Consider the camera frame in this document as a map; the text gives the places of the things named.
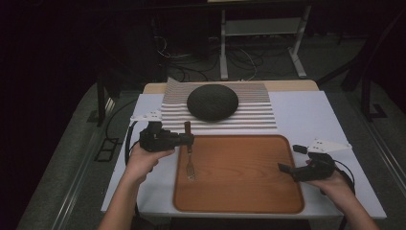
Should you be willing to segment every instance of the striped cloth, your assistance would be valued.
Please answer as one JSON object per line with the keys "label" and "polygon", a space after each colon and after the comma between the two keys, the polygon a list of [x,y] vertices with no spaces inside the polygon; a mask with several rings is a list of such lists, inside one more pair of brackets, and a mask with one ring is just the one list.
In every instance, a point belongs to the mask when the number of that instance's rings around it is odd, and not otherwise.
{"label": "striped cloth", "polygon": [[193,133],[205,132],[205,130],[216,133],[219,130],[233,131],[237,129],[277,131],[268,91],[263,83],[222,82],[221,84],[236,92],[239,101],[238,109],[225,120],[208,123],[193,117],[187,107],[189,95],[201,85],[181,83],[169,78],[161,106],[163,128],[183,132],[184,122],[191,121]]}

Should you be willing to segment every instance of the metal fork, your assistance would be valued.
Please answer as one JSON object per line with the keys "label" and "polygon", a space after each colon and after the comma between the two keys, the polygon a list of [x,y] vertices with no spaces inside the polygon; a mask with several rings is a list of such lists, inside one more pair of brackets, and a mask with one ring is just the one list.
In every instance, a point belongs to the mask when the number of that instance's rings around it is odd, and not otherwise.
{"label": "metal fork", "polygon": [[[185,122],[185,132],[186,134],[192,134],[192,125],[191,122]],[[194,174],[194,166],[192,163],[192,145],[188,145],[188,165],[186,165],[186,174],[190,181],[194,181],[195,174]]]}

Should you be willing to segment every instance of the white table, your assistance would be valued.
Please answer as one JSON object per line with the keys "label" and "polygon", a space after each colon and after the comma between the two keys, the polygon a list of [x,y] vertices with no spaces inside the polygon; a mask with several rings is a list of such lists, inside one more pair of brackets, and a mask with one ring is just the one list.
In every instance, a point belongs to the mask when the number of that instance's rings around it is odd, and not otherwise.
{"label": "white table", "polygon": [[[280,134],[285,136],[290,145],[308,146],[315,138],[347,144],[347,138],[323,91],[288,91],[269,92],[274,107],[278,131],[258,134]],[[163,94],[142,94],[134,109],[134,115],[141,115],[160,107]],[[139,132],[147,122],[139,122],[135,127],[131,142],[139,138]],[[355,176],[357,197],[374,219],[386,217],[370,182],[365,176],[351,149],[340,150],[330,154],[333,159],[347,165]],[[163,158],[154,167],[153,172],[141,185],[138,195],[140,212],[160,217],[201,217],[201,218],[267,218],[267,219],[319,219],[342,216],[332,202],[319,189],[301,183],[304,195],[304,210],[296,215],[277,214],[233,214],[233,213],[184,213],[176,210],[172,204],[178,150]],[[306,155],[293,152],[297,167],[305,165]],[[124,149],[112,175],[104,203],[105,211],[124,171]]]}

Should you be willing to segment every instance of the black bowl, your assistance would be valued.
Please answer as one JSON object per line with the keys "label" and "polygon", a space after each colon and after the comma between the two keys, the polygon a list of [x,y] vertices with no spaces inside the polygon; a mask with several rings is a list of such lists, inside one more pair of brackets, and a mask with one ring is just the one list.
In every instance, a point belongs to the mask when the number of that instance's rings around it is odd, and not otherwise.
{"label": "black bowl", "polygon": [[205,84],[188,97],[188,110],[197,119],[216,122],[233,115],[238,108],[238,96],[221,84]]}

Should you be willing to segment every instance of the wooden tray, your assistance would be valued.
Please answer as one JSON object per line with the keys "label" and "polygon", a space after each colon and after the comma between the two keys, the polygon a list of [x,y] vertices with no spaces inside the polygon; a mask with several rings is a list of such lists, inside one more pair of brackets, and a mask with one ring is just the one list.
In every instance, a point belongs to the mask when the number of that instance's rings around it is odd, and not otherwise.
{"label": "wooden tray", "polygon": [[187,148],[181,147],[173,205],[182,212],[297,214],[302,190],[278,163],[294,167],[289,142],[280,135],[195,136],[186,175]]}

